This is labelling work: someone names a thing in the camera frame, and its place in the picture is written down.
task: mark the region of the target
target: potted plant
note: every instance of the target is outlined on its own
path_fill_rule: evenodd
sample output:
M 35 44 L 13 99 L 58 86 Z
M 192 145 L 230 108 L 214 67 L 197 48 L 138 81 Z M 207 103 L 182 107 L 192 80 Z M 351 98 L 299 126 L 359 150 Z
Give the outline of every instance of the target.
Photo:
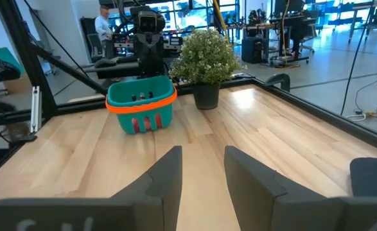
M 195 30 L 171 63 L 170 76 L 193 84 L 195 105 L 207 110 L 218 106 L 221 82 L 231 79 L 241 65 L 232 46 L 215 30 Z

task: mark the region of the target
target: wooden tabletop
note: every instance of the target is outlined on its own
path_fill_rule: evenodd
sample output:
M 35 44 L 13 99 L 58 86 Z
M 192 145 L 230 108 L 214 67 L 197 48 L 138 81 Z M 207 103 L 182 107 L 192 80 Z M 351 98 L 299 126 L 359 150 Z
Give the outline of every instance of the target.
M 222 89 L 214 110 L 192 95 L 165 129 L 127 135 L 116 115 L 54 117 L 0 169 L 0 198 L 108 198 L 182 146 L 178 230 L 239 230 L 224 173 L 233 145 L 325 196 L 350 195 L 349 163 L 377 149 L 253 85 Z

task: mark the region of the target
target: teal basket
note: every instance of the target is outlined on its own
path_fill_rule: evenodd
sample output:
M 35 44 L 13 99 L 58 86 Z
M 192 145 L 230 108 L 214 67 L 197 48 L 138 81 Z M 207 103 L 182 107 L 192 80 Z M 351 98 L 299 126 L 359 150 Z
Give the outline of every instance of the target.
M 169 98 L 173 93 L 174 87 L 167 76 L 119 82 L 110 86 L 107 94 L 107 104 L 118 108 L 141 106 Z M 172 121 L 172 112 L 172 104 L 169 104 L 143 112 L 117 114 L 117 117 L 120 126 L 125 132 L 135 134 L 137 132 L 146 132 L 147 122 L 149 122 L 150 130 L 152 131 L 157 130 L 159 126 L 162 128 L 167 127 Z M 135 129 L 136 123 L 139 127 L 137 132 Z

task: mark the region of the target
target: metal pole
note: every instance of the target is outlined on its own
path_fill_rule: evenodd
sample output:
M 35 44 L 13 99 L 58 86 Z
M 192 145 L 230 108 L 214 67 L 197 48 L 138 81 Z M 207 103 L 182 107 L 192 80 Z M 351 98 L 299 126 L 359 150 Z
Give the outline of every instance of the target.
M 39 86 L 42 90 L 42 106 L 45 118 L 53 117 L 57 112 L 57 105 L 53 93 L 34 51 L 30 49 L 31 42 L 26 31 L 20 11 L 15 0 L 0 0 L 0 13 L 5 19 L 6 27 L 15 44 L 15 48 L 21 58 L 21 62 L 27 72 L 33 86 Z

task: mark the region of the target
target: computer monitor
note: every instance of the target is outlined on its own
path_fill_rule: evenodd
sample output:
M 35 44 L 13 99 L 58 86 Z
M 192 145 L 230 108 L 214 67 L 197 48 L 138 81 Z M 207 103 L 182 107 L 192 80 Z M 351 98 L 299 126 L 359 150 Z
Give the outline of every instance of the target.
M 302 0 L 276 0 L 276 7 L 274 12 L 276 13 L 284 13 L 286 4 L 289 1 L 288 8 L 286 9 L 287 12 L 300 12 L 304 3 Z

